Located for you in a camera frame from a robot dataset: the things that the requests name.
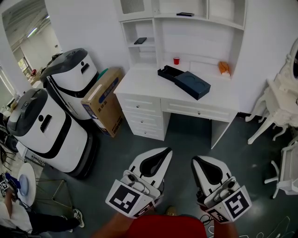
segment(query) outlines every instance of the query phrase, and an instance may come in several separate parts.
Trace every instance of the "red shirt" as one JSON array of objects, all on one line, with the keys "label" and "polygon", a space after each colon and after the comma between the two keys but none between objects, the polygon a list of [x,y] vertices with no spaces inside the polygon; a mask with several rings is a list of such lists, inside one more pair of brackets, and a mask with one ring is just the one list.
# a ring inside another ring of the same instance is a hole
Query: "red shirt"
[{"label": "red shirt", "polygon": [[182,216],[148,215],[134,220],[125,238],[207,238],[198,219]]}]

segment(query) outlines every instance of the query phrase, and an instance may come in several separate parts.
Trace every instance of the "red cup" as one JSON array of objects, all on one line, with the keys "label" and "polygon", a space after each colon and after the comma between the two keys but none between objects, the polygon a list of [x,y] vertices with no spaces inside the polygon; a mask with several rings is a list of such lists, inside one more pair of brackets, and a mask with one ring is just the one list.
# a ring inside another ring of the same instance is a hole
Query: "red cup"
[{"label": "red cup", "polygon": [[174,65],[178,65],[180,62],[180,57],[178,58],[173,58],[174,59]]}]

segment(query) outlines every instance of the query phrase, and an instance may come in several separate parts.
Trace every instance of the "desk drawer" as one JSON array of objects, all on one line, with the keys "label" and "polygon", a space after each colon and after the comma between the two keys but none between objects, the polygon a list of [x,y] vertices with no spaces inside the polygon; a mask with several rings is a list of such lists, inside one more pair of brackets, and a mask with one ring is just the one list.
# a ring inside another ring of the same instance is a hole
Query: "desk drawer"
[{"label": "desk drawer", "polygon": [[217,109],[215,107],[201,105],[198,103],[161,99],[161,104],[163,112],[172,112],[211,120],[230,122],[235,116],[233,114],[233,118],[230,118],[230,111],[225,111],[222,108]]},{"label": "desk drawer", "polygon": [[139,126],[131,126],[130,128],[134,135],[164,140],[163,131],[160,129],[143,128]]},{"label": "desk drawer", "polygon": [[163,118],[159,116],[123,111],[128,123],[136,126],[163,128]]},{"label": "desk drawer", "polygon": [[160,98],[132,94],[117,94],[123,111],[161,116]]}]

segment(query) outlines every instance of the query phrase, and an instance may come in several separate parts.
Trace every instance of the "round white table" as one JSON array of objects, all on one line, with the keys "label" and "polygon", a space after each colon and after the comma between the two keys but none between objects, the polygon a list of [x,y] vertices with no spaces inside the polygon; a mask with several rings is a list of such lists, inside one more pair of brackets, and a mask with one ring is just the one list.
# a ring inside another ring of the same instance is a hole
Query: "round white table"
[{"label": "round white table", "polygon": [[20,191],[18,191],[18,197],[23,203],[25,203],[25,205],[31,207],[36,196],[36,177],[33,167],[29,163],[24,163],[20,168],[18,180],[22,174],[24,174],[28,179],[28,194],[26,196],[22,196]]}]

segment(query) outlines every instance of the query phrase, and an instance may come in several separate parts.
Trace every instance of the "white wall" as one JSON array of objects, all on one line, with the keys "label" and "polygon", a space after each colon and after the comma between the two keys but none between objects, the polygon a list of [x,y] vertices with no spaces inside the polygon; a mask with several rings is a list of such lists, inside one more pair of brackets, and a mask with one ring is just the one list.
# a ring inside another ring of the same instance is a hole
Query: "white wall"
[{"label": "white wall", "polygon": [[112,66],[129,69],[121,25],[112,0],[45,0],[64,52],[88,51],[98,71]]},{"label": "white wall", "polygon": [[52,56],[59,53],[60,46],[51,25],[48,25],[39,34],[30,36],[20,45],[29,65],[37,71],[45,68]]},{"label": "white wall", "polygon": [[[296,0],[247,0],[246,30],[234,81],[241,112],[251,112],[266,78],[274,78],[298,37]],[[112,0],[45,0],[64,51],[83,47],[98,70],[129,68]]]},{"label": "white wall", "polygon": [[61,53],[61,46],[51,24],[44,28],[40,34],[42,34],[43,39],[46,42],[52,55]]},{"label": "white wall", "polygon": [[240,111],[250,113],[266,86],[285,63],[298,38],[296,0],[248,0],[242,49],[235,82]]},{"label": "white wall", "polygon": [[22,73],[17,60],[11,51],[2,21],[2,13],[21,0],[4,0],[0,4],[0,65],[5,75],[19,95],[31,89],[31,85]]}]

